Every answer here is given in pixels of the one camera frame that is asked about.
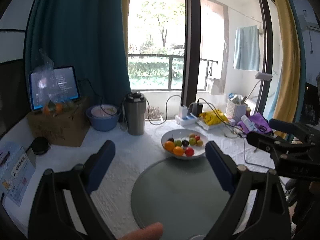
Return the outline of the fingertip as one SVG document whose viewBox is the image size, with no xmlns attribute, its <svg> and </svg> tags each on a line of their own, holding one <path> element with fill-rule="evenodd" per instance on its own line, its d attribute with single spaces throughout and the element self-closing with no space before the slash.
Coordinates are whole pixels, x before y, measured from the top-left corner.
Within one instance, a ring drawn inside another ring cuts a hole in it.
<svg viewBox="0 0 320 240">
<path fill-rule="evenodd" d="M 160 222 L 151 224 L 146 228 L 133 231 L 120 240 L 159 240 L 163 235 L 163 225 Z"/>
</svg>

